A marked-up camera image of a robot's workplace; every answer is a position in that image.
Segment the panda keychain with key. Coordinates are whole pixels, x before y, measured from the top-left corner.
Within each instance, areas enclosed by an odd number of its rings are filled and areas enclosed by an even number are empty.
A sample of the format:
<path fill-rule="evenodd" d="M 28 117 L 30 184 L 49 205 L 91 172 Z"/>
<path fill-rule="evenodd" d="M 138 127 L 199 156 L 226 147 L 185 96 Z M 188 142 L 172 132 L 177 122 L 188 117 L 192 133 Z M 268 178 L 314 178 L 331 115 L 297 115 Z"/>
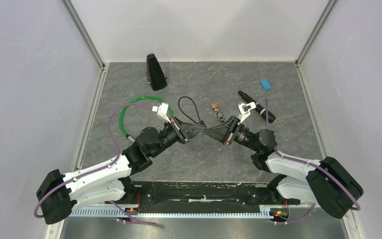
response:
<path fill-rule="evenodd" d="M 216 117 L 220 123 L 225 122 L 224 114 L 223 112 L 216 111 Z"/>

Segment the black cable padlock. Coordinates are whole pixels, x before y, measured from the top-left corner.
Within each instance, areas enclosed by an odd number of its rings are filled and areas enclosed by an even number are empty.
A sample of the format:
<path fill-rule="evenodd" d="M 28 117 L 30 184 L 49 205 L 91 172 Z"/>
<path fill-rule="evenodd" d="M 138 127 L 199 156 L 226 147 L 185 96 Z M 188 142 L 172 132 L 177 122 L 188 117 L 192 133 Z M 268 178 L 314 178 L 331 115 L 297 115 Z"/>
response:
<path fill-rule="evenodd" d="M 193 119 L 190 115 L 188 115 L 181 107 L 181 100 L 183 99 L 188 99 L 192 102 L 193 106 L 194 106 L 194 109 L 195 109 L 195 114 L 197 116 L 197 119 L 198 120 L 195 120 Z M 189 120 L 191 120 L 194 124 L 200 124 L 200 125 L 205 125 L 204 121 L 201 119 L 200 117 L 200 114 L 199 114 L 199 111 L 198 111 L 198 107 L 195 103 L 195 101 L 189 97 L 189 96 L 181 96 L 179 97 L 178 101 L 177 101 L 177 105 L 178 105 L 178 109 L 180 110 L 180 112 L 185 116 L 187 117 Z"/>

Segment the brass padlock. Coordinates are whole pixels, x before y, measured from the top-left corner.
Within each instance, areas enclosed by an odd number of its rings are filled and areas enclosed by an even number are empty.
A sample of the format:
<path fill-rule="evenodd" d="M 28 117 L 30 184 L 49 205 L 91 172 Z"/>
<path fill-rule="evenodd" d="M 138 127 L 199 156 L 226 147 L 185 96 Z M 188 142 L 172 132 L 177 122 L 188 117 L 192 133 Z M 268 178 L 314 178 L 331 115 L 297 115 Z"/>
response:
<path fill-rule="evenodd" d="M 204 99 L 204 102 L 205 102 L 207 108 L 211 108 L 211 109 L 214 110 L 214 111 L 217 111 L 218 108 L 219 108 L 219 106 L 218 106 L 217 103 L 212 103 L 212 102 L 210 101 L 210 99 L 208 99 L 208 98 L 205 98 L 205 99 Z"/>

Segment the green cable lock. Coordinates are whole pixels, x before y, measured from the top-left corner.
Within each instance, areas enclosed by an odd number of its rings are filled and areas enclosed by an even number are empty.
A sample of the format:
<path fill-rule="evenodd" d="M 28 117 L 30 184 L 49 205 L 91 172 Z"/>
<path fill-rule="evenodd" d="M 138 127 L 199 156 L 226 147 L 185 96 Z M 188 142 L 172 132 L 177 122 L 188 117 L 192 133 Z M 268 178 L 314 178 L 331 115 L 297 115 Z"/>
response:
<path fill-rule="evenodd" d="M 137 102 L 139 101 L 143 101 L 143 100 L 155 100 L 155 101 L 158 101 L 158 102 L 161 102 L 161 103 L 165 103 L 165 101 L 162 99 L 162 98 L 159 98 L 159 97 L 156 97 L 156 96 L 140 96 L 140 97 L 137 97 L 135 99 L 132 99 L 127 106 L 123 107 L 121 112 L 120 112 L 120 115 L 119 115 L 119 128 L 121 130 L 121 132 L 124 134 L 124 136 L 130 141 L 130 142 L 134 142 L 135 141 L 135 138 L 132 137 L 125 129 L 125 126 L 124 126 L 124 122 L 123 122 L 123 119 L 124 119 L 124 115 L 125 115 L 125 112 L 126 110 L 128 109 L 129 106 L 133 106 L 133 105 L 136 105 Z"/>

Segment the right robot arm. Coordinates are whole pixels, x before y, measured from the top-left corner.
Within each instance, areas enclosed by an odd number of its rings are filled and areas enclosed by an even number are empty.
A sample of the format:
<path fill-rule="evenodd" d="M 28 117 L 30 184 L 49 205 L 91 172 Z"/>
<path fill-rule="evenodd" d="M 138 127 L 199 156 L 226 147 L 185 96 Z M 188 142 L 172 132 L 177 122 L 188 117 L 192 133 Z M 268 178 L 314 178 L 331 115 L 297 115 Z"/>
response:
<path fill-rule="evenodd" d="M 207 128 L 203 133 L 225 146 L 235 142 L 254 152 L 251 160 L 257 169 L 274 173 L 268 198 L 273 203 L 298 199 L 319 205 L 330 216 L 341 219 L 349 210 L 359 211 L 361 185 L 335 158 L 304 159 L 277 149 L 275 133 L 270 129 L 252 132 L 236 117 Z"/>

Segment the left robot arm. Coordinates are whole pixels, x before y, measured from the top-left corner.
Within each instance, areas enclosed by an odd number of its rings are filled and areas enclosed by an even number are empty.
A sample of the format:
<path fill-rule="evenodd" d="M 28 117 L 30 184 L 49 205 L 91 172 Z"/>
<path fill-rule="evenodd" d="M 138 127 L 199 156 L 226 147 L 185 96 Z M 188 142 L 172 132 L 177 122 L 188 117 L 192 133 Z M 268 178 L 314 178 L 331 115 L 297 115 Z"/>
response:
<path fill-rule="evenodd" d="M 154 127 L 142 129 L 132 145 L 119 150 L 107 161 L 64 174 L 58 169 L 50 171 L 36 192 L 38 205 L 34 216 L 52 225 L 73 211 L 92 204 L 118 200 L 133 202 L 136 190 L 131 175 L 148 168 L 152 165 L 152 158 L 173 144 L 186 144 L 204 129 L 206 125 L 202 120 L 187 123 L 172 117 L 164 123 L 162 130 Z"/>

